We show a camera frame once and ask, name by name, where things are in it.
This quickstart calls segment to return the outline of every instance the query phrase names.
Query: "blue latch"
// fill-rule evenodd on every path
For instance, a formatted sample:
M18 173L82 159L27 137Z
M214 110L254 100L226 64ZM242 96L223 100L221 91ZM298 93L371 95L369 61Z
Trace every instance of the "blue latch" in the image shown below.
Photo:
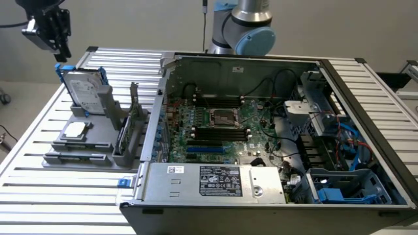
M131 180L128 180L128 179L119 179L119 181L118 181L118 188L131 188Z
M76 67L74 65L64 65L60 70L74 71L75 69L76 69Z
M339 188L323 188L318 191L319 201L335 204L371 204L377 195L371 194L361 198L345 198Z

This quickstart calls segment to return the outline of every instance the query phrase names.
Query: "green circuit board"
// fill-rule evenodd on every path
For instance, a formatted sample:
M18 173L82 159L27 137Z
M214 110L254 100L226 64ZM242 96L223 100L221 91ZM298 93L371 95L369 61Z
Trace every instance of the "green circuit board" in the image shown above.
M174 163L225 163L250 164L261 157L269 162L270 153L266 143L273 147L277 140L262 132L261 120L267 122L263 130L275 136L270 129L270 112L266 112L265 102L249 100L235 109L195 107L184 100L172 101L168 106L168 124L171 132L171 151L168 161ZM230 116L217 118L217 114ZM222 141L223 153L192 153L194 159L187 158L187 141L191 137L191 128L250 129L253 137L247 141Z

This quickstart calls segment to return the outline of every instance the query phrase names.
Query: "blue tab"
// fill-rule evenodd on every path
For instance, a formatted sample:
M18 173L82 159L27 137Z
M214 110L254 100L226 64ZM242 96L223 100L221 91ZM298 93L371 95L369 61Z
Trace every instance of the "blue tab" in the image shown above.
M323 188L318 191L319 201L331 204L371 204L377 195L371 194L363 198L345 198L339 188Z
M100 74L102 74L103 85L108 85L108 84L110 84L110 81L107 80L107 75L106 75L106 70L104 70L104 68L100 66L98 70L99 70L99 72L100 72Z
M128 180L128 179L119 179L119 181L118 181L118 188L131 188L131 180Z
M60 72L60 63L55 64L55 73L58 74L58 76L60 78L60 82L63 83L64 82L64 77L63 77L63 74Z
M66 70L66 71L74 71L76 69L76 67L74 65L64 65L62 70Z

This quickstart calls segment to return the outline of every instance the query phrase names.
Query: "aluminum extrusion table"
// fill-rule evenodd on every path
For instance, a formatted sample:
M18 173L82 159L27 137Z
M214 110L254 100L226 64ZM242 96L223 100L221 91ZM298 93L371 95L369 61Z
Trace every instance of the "aluminum extrusion table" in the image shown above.
M139 101L151 109L160 79L162 51L96 48L79 66L103 66L115 100L130 106L130 84L139 83ZM386 90L367 64L329 58L366 112L418 178L418 130L402 101ZM43 154L71 117L71 98L62 85L0 165L0 234L132 235L118 206L118 180L135 171L68 171L43 168ZM418 223L374 235L416 235Z

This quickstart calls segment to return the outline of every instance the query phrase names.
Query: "warning label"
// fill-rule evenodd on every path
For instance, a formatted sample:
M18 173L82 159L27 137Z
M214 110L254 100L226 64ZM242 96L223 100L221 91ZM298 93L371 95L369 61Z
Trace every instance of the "warning label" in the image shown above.
M242 197L239 167L201 166L202 196Z

